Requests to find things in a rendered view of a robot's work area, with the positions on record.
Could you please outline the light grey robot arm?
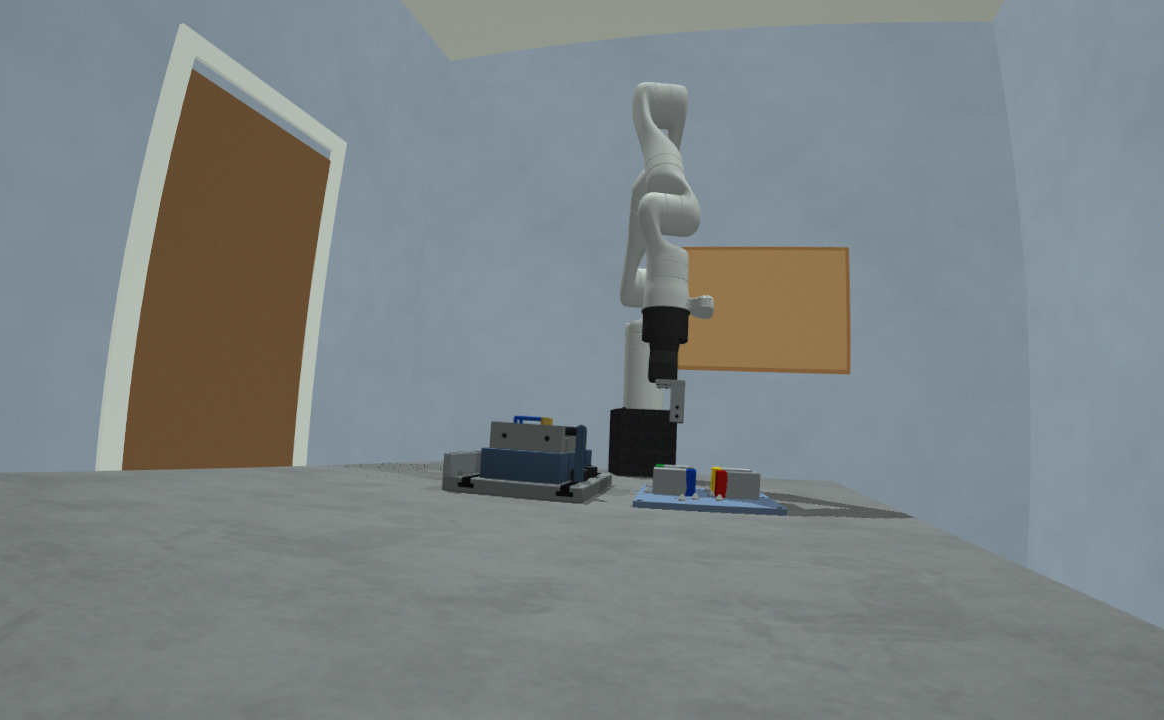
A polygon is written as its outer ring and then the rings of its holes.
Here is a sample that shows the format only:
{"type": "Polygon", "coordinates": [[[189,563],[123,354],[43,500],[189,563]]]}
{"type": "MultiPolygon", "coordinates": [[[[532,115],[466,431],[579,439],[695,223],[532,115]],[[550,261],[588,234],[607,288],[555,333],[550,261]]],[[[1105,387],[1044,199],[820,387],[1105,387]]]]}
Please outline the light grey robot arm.
{"type": "MultiPolygon", "coordinates": [[[[663,240],[663,234],[690,237],[701,222],[698,201],[684,179],[681,158],[687,109],[684,86],[643,81],[634,88],[632,117],[645,169],[631,193],[626,259],[620,277],[620,304],[626,307],[643,307],[643,290],[650,278],[675,277],[688,281],[688,252],[663,240]],[[660,129],[666,129],[666,136],[660,129]],[[645,252],[646,269],[638,269],[645,252]]],[[[623,407],[663,409],[663,388],[650,382],[650,343],[643,342],[643,319],[626,325],[623,407]]]]}

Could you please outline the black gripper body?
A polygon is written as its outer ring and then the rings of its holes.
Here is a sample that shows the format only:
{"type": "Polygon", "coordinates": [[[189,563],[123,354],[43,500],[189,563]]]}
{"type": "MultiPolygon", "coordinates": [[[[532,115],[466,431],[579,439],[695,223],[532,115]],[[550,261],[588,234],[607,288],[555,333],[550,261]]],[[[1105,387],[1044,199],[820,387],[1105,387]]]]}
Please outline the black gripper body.
{"type": "Polygon", "coordinates": [[[650,343],[650,382],[677,382],[677,351],[688,342],[688,319],[714,318],[714,297],[690,299],[684,279],[654,277],[643,290],[641,313],[643,342],[650,343]]]}

